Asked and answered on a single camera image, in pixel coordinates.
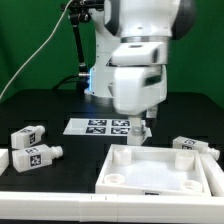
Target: white plastic tray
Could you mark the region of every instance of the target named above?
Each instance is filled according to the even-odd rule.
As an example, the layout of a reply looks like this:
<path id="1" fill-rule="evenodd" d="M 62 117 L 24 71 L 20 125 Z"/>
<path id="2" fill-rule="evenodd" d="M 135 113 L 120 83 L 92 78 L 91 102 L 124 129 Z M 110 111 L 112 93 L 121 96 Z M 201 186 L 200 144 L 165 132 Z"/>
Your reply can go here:
<path id="1" fill-rule="evenodd" d="M 127 147 L 129 154 L 124 154 L 124 158 L 118 155 L 121 165 L 117 165 L 114 149 L 119 152 Z M 191 151 L 195 159 L 190 171 L 175 168 L 178 152 L 183 150 L 112 145 L 97 180 L 96 193 L 211 196 L 198 152 Z M 127 160 L 128 156 L 131 156 L 131 163 L 122 165 L 122 160 Z M 107 178 L 113 178 L 112 182 L 106 181 Z M 186 181 L 201 184 L 202 191 L 183 189 Z"/>

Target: white plastic part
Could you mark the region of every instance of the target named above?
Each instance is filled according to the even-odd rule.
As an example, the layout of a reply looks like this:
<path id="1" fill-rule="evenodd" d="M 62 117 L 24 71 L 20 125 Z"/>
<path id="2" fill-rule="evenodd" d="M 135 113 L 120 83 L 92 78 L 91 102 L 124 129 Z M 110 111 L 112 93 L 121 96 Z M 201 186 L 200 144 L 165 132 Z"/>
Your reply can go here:
<path id="1" fill-rule="evenodd" d="M 198 151 L 194 154 L 194 169 L 180 171 L 175 168 L 175 157 L 179 149 L 128 146 L 132 151 L 132 163 L 127 166 L 114 164 L 114 149 L 124 149 L 124 145 L 112 145 L 96 183 L 96 193 L 128 195 L 166 195 L 166 196 L 204 196 L 211 192 L 205 177 Z M 107 184 L 105 177 L 120 174 L 125 177 L 124 184 Z M 202 184 L 203 191 L 182 191 L 181 183 L 194 180 Z"/>
<path id="2" fill-rule="evenodd" d="M 124 184 L 125 177 L 120 174 L 108 174 L 104 177 L 104 183 L 108 185 L 121 185 Z"/>
<path id="3" fill-rule="evenodd" d="M 195 180 L 185 180 L 181 182 L 180 189 L 188 192 L 202 192 L 203 186 L 201 183 Z"/>
<path id="4" fill-rule="evenodd" d="M 167 42 L 123 43 L 113 52 L 112 63 L 117 66 L 167 64 Z M 158 51 L 155 62 L 153 54 Z"/>
<path id="5" fill-rule="evenodd" d="M 95 9 L 90 10 L 96 30 L 96 63 L 90 71 L 89 88 L 85 94 L 90 99 L 112 99 L 109 84 L 113 81 L 114 67 L 107 66 L 111 59 L 111 53 L 120 44 L 120 39 L 112 36 L 104 27 L 104 12 Z"/>
<path id="6" fill-rule="evenodd" d="M 15 150 L 12 152 L 13 166 L 18 172 L 36 169 L 52 164 L 52 159 L 63 155 L 62 148 L 39 145 L 33 148 Z"/>
<path id="7" fill-rule="evenodd" d="M 194 168 L 194 153 L 178 152 L 175 158 L 175 168 L 181 171 L 190 171 Z"/>
<path id="8" fill-rule="evenodd" d="M 166 67 L 162 66 L 161 82 L 143 86 L 156 75 L 154 67 L 117 68 L 114 75 L 114 107 L 120 114 L 139 115 L 166 99 Z"/>
<path id="9" fill-rule="evenodd" d="M 0 149 L 0 176 L 5 171 L 5 169 L 9 166 L 9 150 L 8 149 Z"/>
<path id="10" fill-rule="evenodd" d="M 118 147 L 114 149 L 114 164 L 118 166 L 131 165 L 131 149 L 128 147 Z"/>
<path id="11" fill-rule="evenodd" d="M 201 154 L 200 157 L 212 194 L 216 197 L 224 197 L 223 170 L 211 155 Z"/>
<path id="12" fill-rule="evenodd" d="M 224 220 L 222 197 L 0 192 L 0 208 L 1 219 L 10 220 L 172 224 Z"/>
<path id="13" fill-rule="evenodd" d="M 120 3 L 121 37 L 172 36 L 180 0 L 122 0 Z"/>
<path id="14" fill-rule="evenodd" d="M 27 126 L 11 135 L 13 149 L 25 149 L 41 141 L 43 126 Z"/>
<path id="15" fill-rule="evenodd" d="M 214 148 L 209 148 L 207 142 L 197 141 L 185 137 L 178 137 L 173 140 L 173 148 L 175 149 L 187 149 L 198 150 L 199 153 L 208 153 L 217 161 L 220 157 L 220 151 Z"/>

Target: black and white pattern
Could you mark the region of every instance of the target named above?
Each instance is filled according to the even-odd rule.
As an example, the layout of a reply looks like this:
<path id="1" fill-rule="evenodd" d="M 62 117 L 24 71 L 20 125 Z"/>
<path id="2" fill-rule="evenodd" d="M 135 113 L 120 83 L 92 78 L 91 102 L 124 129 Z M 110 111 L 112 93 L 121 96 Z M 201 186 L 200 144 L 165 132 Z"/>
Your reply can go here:
<path id="1" fill-rule="evenodd" d="M 182 149 L 192 150 L 193 147 L 188 146 L 188 145 L 182 145 Z"/>
<path id="2" fill-rule="evenodd" d="M 33 154 L 33 153 L 39 152 L 38 149 L 36 149 L 36 148 L 26 149 L 25 151 L 26 151 L 28 154 Z"/>
<path id="3" fill-rule="evenodd" d="M 20 131 L 20 133 L 30 133 L 30 132 L 32 132 L 31 130 L 29 130 L 29 129 L 23 129 L 22 131 Z"/>
<path id="4" fill-rule="evenodd" d="M 30 166 L 39 166 L 41 165 L 41 155 L 30 156 Z"/>
<path id="5" fill-rule="evenodd" d="M 196 143 L 196 141 L 192 140 L 192 139 L 187 139 L 187 140 L 185 140 L 184 143 L 187 144 L 187 145 L 194 145 Z"/>
<path id="6" fill-rule="evenodd" d="M 130 128 L 111 128 L 113 135 L 127 135 Z"/>
<path id="7" fill-rule="evenodd" d="M 30 135 L 30 145 L 35 143 L 35 141 L 36 141 L 36 137 L 35 137 L 35 133 L 33 133 Z"/>
<path id="8" fill-rule="evenodd" d="M 119 127 L 128 127 L 130 126 L 130 121 L 128 120 L 112 120 L 112 126 L 119 126 Z"/>
<path id="9" fill-rule="evenodd" d="M 101 135 L 106 133 L 106 128 L 98 128 L 98 127 L 88 127 L 86 129 L 86 134 L 96 134 Z"/>
<path id="10" fill-rule="evenodd" d="M 106 126 L 107 120 L 89 120 L 88 125 L 92 126 Z"/>

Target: black tabletop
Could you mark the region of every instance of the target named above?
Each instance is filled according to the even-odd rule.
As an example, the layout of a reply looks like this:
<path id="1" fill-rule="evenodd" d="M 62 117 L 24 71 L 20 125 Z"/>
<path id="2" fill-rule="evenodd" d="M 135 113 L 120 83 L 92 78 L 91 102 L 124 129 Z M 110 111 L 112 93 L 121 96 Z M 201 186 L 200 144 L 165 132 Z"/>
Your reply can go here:
<path id="1" fill-rule="evenodd" d="M 117 114 L 113 107 L 85 101 L 68 90 L 25 90 L 0 105 L 0 148 L 8 148 L 10 152 L 10 166 L 0 177 L 1 191 L 94 193 L 110 145 L 126 144 L 126 137 L 63 135 L 70 118 L 127 117 Z M 64 155 L 51 166 L 18 173 L 12 165 L 10 135 L 29 125 L 46 128 L 38 145 L 60 145 Z M 174 138 L 184 136 L 209 142 L 211 147 L 223 152 L 223 125 L 224 111 L 207 96 L 168 93 L 167 100 L 159 106 L 153 136 L 143 145 L 172 147 Z M 222 153 L 219 164 L 224 168 Z M 0 223 L 20 222 L 2 220 Z"/>

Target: white block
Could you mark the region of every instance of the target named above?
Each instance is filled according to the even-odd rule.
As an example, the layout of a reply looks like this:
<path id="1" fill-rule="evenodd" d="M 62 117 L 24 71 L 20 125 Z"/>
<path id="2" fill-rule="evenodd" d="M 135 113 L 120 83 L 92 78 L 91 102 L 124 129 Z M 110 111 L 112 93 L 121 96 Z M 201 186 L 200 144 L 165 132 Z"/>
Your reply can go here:
<path id="1" fill-rule="evenodd" d="M 0 176 L 9 165 L 8 149 L 0 149 Z"/>
<path id="2" fill-rule="evenodd" d="M 25 149 L 41 141 L 41 136 L 45 132 L 43 126 L 27 126 L 11 134 L 13 149 Z"/>
<path id="3" fill-rule="evenodd" d="M 117 195 L 82 195 L 80 222 L 117 222 Z"/>
<path id="4" fill-rule="evenodd" d="M 211 192 L 216 197 L 224 197 L 224 172 L 210 154 L 201 154 L 202 165 Z"/>

